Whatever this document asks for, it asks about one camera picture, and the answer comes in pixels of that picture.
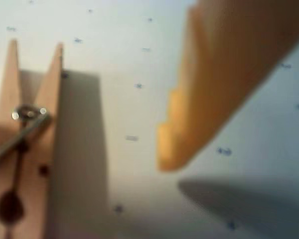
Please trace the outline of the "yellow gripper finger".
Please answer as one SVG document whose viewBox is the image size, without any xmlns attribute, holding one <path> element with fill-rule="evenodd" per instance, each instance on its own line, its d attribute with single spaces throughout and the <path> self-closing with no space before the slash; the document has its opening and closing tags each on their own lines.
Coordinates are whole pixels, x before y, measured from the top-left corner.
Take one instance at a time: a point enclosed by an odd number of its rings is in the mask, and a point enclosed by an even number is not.
<svg viewBox="0 0 299 239">
<path fill-rule="evenodd" d="M 299 0 L 199 0 L 157 127 L 160 171 L 183 168 L 299 42 Z"/>
</svg>

